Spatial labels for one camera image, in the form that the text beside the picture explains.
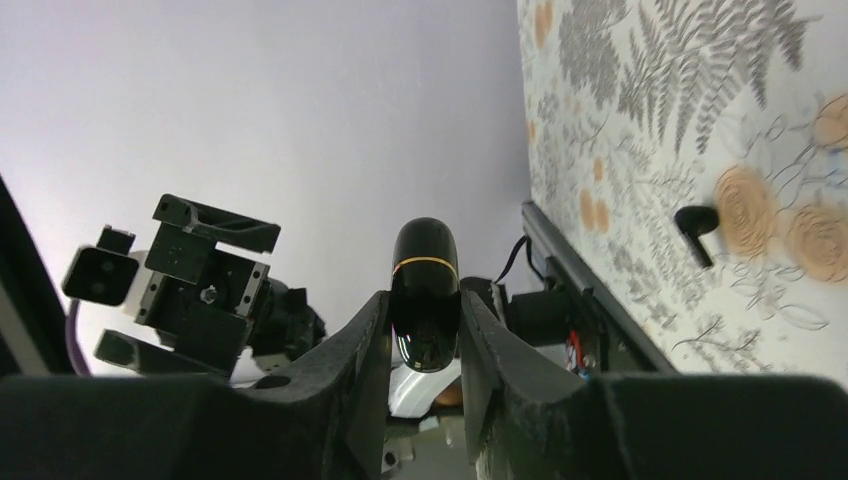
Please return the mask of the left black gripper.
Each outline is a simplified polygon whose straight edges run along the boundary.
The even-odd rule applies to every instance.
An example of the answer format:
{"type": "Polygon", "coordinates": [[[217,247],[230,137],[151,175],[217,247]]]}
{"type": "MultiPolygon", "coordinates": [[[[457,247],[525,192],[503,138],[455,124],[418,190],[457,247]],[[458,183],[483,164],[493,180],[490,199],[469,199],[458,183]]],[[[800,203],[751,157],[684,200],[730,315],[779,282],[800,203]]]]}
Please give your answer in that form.
{"type": "Polygon", "coordinates": [[[219,243],[272,253],[278,224],[163,194],[161,222],[144,266],[152,272],[135,322],[171,351],[105,330],[94,356],[141,375],[230,377],[252,330],[254,301],[269,267],[221,251],[219,243]]]}

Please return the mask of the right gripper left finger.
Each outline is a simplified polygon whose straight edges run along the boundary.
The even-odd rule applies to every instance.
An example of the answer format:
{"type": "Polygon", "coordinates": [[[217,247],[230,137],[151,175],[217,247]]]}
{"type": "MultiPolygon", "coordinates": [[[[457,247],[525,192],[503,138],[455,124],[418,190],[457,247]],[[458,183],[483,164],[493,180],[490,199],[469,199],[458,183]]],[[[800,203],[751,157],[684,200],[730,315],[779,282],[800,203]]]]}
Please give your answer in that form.
{"type": "Polygon", "coordinates": [[[201,375],[12,377],[5,479],[376,479],[391,333],[375,293],[306,355],[250,388],[201,375]]]}

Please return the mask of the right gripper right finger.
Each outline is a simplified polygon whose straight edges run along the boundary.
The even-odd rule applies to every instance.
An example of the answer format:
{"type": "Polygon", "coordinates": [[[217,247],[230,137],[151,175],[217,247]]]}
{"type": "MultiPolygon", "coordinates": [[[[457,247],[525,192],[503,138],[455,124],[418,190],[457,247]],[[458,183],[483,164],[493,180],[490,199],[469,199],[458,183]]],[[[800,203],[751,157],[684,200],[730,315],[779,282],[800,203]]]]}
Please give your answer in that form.
{"type": "Polygon", "coordinates": [[[468,453],[492,479],[843,479],[847,394],[791,375],[594,375],[462,299],[468,453]]]}

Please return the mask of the black earbud charging case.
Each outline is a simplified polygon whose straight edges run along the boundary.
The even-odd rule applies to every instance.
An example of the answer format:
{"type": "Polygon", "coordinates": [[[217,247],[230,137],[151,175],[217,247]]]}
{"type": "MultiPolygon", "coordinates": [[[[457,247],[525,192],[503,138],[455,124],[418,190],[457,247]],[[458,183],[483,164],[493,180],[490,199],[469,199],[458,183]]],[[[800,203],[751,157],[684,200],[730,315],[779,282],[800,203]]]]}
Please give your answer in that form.
{"type": "Polygon", "coordinates": [[[420,217],[396,239],[388,307],[404,364],[421,373],[445,369],[454,359],[461,317],[454,236],[442,221],[420,217]]]}

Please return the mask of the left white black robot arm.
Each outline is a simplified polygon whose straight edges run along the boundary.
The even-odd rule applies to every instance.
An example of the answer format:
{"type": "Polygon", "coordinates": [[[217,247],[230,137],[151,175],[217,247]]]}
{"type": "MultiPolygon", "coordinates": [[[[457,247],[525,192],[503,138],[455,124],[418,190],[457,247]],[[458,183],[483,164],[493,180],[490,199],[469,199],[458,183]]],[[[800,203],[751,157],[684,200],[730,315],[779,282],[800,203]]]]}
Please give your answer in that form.
{"type": "Polygon", "coordinates": [[[270,373],[325,337],[305,289],[271,278],[267,264],[217,247],[270,254],[279,225],[172,194],[161,197],[153,217],[160,227],[144,258],[150,276],[134,320],[155,330],[160,343],[107,330],[95,349],[98,360],[142,375],[230,378],[246,350],[270,373]]]}

